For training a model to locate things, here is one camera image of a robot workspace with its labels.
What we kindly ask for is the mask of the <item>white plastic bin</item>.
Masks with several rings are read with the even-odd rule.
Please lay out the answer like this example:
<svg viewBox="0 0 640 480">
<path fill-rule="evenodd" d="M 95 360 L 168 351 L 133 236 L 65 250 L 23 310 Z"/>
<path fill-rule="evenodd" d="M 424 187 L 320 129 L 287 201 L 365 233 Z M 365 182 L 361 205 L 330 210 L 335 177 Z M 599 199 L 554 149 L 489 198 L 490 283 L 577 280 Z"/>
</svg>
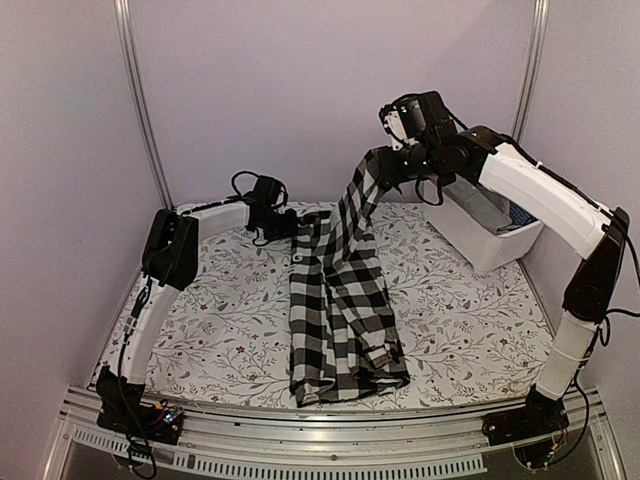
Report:
<svg viewBox="0 0 640 480">
<path fill-rule="evenodd" d="M 491 234 L 456 205 L 444 193 L 444 188 L 443 203 L 440 206 L 428 206 L 426 220 L 479 273 L 491 272 L 522 258 L 543 229 L 543 224 L 537 220 L 506 233 Z"/>
</svg>

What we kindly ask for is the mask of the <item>black white checkered shirt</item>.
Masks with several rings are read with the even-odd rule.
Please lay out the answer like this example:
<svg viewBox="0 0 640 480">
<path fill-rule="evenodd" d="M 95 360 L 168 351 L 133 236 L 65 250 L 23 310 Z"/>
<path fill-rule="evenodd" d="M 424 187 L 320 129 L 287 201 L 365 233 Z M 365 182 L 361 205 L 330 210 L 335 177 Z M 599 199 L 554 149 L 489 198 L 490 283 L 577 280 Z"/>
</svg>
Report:
<svg viewBox="0 0 640 480">
<path fill-rule="evenodd" d="M 367 152 L 337 204 L 304 214 L 291 240 L 290 392 L 300 408 L 410 381 L 371 222 L 388 151 Z"/>
</svg>

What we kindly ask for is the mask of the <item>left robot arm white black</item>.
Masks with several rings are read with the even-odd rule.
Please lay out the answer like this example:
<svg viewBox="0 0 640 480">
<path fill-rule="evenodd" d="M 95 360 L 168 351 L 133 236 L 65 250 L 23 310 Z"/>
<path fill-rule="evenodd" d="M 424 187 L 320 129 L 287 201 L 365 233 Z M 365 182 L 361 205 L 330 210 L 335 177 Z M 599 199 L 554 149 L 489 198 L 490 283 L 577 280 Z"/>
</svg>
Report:
<svg viewBox="0 0 640 480">
<path fill-rule="evenodd" d="M 148 426 L 148 412 L 140 405 L 147 364 L 170 307 L 198 275 L 200 244 L 236 228 L 267 241 L 291 237 L 297 219 L 285 208 L 287 201 L 280 181 L 259 176 L 246 193 L 235 190 L 224 200 L 156 213 L 142 255 L 141 288 L 115 357 L 103 363 L 96 381 L 104 414 L 126 433 L 138 434 Z"/>
</svg>

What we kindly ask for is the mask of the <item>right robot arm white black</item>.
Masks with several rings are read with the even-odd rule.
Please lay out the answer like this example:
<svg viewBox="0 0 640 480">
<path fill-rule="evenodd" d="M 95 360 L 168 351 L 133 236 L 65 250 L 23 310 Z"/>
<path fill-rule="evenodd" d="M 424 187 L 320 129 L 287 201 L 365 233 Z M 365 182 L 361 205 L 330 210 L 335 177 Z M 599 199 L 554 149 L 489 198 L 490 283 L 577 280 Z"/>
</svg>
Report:
<svg viewBox="0 0 640 480">
<path fill-rule="evenodd" d="M 619 278 L 629 219 L 534 160 L 511 137 L 485 126 L 458 131 L 451 123 L 404 127 L 385 119 L 390 146 L 382 154 L 386 187 L 428 178 L 462 177 L 515 202 L 558 234 L 581 262 L 564 291 L 562 318 L 548 358 L 517 415 L 517 427 L 537 436 L 552 424 L 555 405 L 589 358 Z"/>
</svg>

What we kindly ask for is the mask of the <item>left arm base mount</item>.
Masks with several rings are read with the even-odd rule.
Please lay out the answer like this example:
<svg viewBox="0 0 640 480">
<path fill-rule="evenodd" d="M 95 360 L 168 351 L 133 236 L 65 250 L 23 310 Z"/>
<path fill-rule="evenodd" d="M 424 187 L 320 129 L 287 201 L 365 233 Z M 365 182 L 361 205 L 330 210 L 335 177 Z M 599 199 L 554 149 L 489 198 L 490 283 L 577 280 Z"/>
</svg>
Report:
<svg viewBox="0 0 640 480">
<path fill-rule="evenodd" d="M 96 392 L 102 405 L 97 425 L 142 440 L 177 445 L 183 427 L 183 409 L 166 400 L 153 405 L 141 402 L 143 385 L 130 384 L 105 365 L 100 369 Z"/>
</svg>

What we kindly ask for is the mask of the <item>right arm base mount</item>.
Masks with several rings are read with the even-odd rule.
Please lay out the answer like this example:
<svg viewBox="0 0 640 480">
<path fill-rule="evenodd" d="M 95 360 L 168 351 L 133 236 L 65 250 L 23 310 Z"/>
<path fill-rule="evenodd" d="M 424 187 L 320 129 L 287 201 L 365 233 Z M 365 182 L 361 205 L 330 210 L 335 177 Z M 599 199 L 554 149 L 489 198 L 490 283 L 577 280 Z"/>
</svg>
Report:
<svg viewBox="0 0 640 480">
<path fill-rule="evenodd" d="M 532 389 L 522 407 L 494 412 L 482 418 L 482 433 L 491 446 L 527 440 L 569 426 L 564 403 Z"/>
</svg>

